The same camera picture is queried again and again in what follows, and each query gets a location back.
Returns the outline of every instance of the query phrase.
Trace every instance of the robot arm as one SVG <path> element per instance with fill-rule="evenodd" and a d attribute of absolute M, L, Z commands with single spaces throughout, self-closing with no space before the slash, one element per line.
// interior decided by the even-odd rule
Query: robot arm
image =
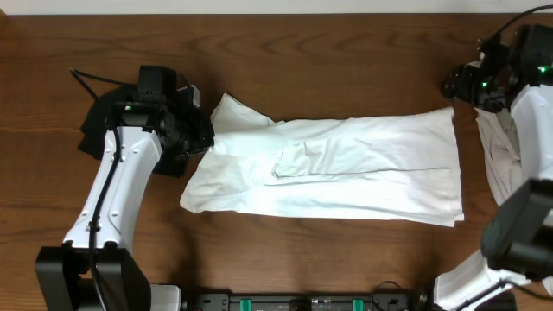
<path fill-rule="evenodd" d="M 126 248 L 132 254 L 132 236 L 144 189 L 154 166 L 161 158 L 162 145 L 155 131 L 121 126 L 118 133 L 123 147 L 121 161 L 100 211 L 96 247 L 102 249 L 106 243 L 112 242 L 119 248 Z M 70 243 L 73 248 L 88 248 L 92 212 L 113 163 L 115 150 L 115 137 L 110 130 L 105 135 L 104 157 L 92 190 L 75 225 L 64 238 L 64 244 Z"/>
<path fill-rule="evenodd" d="M 497 33 L 480 46 L 481 63 L 455 69 L 446 98 L 510 110 L 520 143 L 523 185 L 499 207 L 481 249 L 435 280 L 444 310 L 474 310 L 512 286 L 553 275 L 553 29 L 522 26 L 507 47 Z"/>
<path fill-rule="evenodd" d="M 177 90 L 173 70 L 142 66 L 135 91 L 129 93 L 133 85 L 124 85 L 115 94 L 105 95 L 105 106 L 99 107 L 102 98 L 98 98 L 87 117 L 88 121 L 92 116 L 91 123 L 81 127 L 99 125 L 105 131 L 108 125 L 112 129 L 105 133 L 103 142 L 97 139 L 98 130 L 85 132 L 83 142 L 104 145 L 85 207 L 63 245 L 42 247 L 36 259 L 36 274 L 48 310 L 181 308 L 177 286 L 149 284 L 132 258 L 132 237 L 151 173 L 180 175 L 190 154 L 213 145 L 213 127 L 200 113 L 198 90 L 195 86 Z M 99 146 L 86 145 L 86 150 L 96 155 L 94 147 Z M 89 248 L 94 240 L 95 247 Z M 82 278 L 88 270 L 92 279 Z"/>

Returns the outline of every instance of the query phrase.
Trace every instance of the wooden table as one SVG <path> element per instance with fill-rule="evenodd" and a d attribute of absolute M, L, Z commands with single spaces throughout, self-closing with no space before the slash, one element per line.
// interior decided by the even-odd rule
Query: wooden table
<path fill-rule="evenodd" d="M 449 105 L 442 79 L 475 60 L 476 40 L 508 17 L 0 17 L 0 308 L 45 308 L 35 257 L 61 243 L 99 166 L 77 150 L 92 101 L 69 67 L 136 82 L 141 64 L 162 64 L 196 84 L 206 107 L 229 92 L 274 120 L 407 115 Z M 193 214 L 179 198 L 194 159 L 184 178 L 149 179 L 134 257 L 151 282 L 190 290 L 365 292 L 384 280 L 415 288 L 476 251 L 497 211 L 474 111 L 454 107 L 467 219 L 455 228 Z M 552 306 L 524 295 L 518 302 Z"/>

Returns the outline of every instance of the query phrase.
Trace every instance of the wood grain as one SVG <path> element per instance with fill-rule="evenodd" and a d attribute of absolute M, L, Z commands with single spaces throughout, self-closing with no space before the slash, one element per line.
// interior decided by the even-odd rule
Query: wood grain
<path fill-rule="evenodd" d="M 141 64 L 173 67 L 200 88 L 207 111 L 229 92 L 274 120 L 407 115 L 449 105 L 442 79 L 477 58 L 476 40 L 508 17 L 0 18 L 0 309 L 45 308 L 35 257 L 60 244 L 99 166 L 76 149 L 92 101 L 69 67 L 125 81 L 137 81 Z M 98 93 L 113 87 L 91 85 Z M 193 159 L 181 179 L 150 178 L 135 259 L 151 282 L 189 290 L 364 292 L 384 280 L 415 288 L 473 253 L 497 210 L 474 112 L 454 107 L 467 219 L 455 228 L 192 214 L 178 202 Z M 551 309 L 521 295 L 518 302 Z"/>

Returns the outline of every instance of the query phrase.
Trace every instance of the black base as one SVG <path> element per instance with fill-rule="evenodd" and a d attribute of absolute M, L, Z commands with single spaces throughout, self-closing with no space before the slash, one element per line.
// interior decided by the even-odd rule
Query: black base
<path fill-rule="evenodd" d="M 517 311 L 517 302 L 512 291 L 496 295 L 476 308 L 476 311 Z"/>
<path fill-rule="evenodd" d="M 378 293 L 374 301 L 383 311 L 412 310 L 408 293 Z M 370 295 L 198 295 L 194 311 L 372 311 Z"/>

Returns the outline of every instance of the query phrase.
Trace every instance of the folded white shirt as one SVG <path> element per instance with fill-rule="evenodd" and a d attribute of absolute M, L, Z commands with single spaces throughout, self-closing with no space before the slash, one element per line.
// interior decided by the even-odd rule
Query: folded white shirt
<path fill-rule="evenodd" d="M 464 219 L 453 115 L 275 123 L 225 94 L 181 206 L 453 226 Z"/>

